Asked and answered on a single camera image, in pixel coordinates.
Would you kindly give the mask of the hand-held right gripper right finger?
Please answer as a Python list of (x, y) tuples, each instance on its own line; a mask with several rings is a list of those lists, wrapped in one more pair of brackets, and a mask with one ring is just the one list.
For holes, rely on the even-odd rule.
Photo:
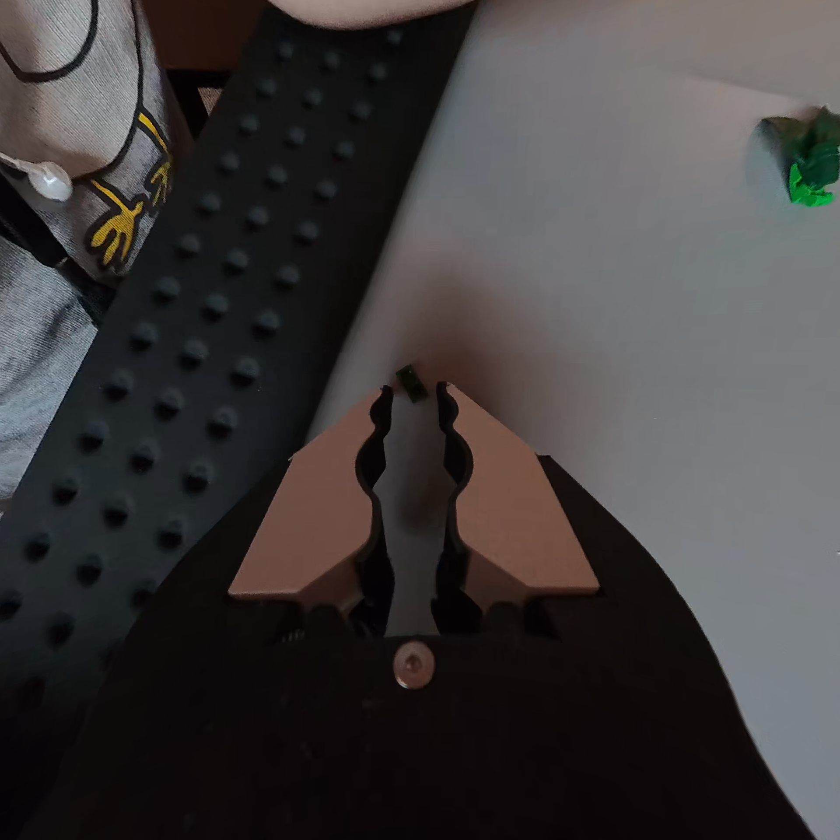
[(600, 583), (534, 450), (457, 386), (436, 386), (454, 482), (431, 609), (442, 635), (480, 630), (497, 605), (599, 594)]

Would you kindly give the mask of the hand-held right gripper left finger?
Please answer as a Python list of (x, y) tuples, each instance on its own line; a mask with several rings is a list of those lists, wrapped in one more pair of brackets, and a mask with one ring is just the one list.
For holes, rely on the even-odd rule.
[(389, 385), (374, 391), (290, 457), (229, 596), (330, 606), (359, 634), (384, 635), (395, 575), (375, 485), (393, 397)]

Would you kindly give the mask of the green lego leaf assembly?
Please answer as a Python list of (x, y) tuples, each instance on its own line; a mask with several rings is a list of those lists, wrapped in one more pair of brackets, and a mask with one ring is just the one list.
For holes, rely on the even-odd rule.
[(839, 114), (822, 105), (773, 115), (757, 125), (759, 136), (780, 171), (790, 204), (828, 207), (837, 198)]

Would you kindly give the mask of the black studded plate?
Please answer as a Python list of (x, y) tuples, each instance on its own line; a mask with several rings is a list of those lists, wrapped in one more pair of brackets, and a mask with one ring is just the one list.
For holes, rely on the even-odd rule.
[(264, 12), (2, 519), (2, 838), (137, 619), (301, 446), (477, 2)]

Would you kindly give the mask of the white earphone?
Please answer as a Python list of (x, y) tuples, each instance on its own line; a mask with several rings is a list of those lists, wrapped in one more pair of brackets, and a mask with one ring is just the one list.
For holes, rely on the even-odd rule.
[(73, 185), (67, 172), (52, 161), (32, 162), (1, 153), (1, 162), (24, 173), (29, 184), (42, 197), (57, 203), (69, 201)]

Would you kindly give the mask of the person's grey printed shirt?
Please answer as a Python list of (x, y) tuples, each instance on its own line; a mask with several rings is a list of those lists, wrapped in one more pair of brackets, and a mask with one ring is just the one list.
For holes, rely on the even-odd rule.
[(172, 192), (172, 115), (141, 2), (2, 2), (1, 152), (73, 185), (2, 163), (2, 512)]

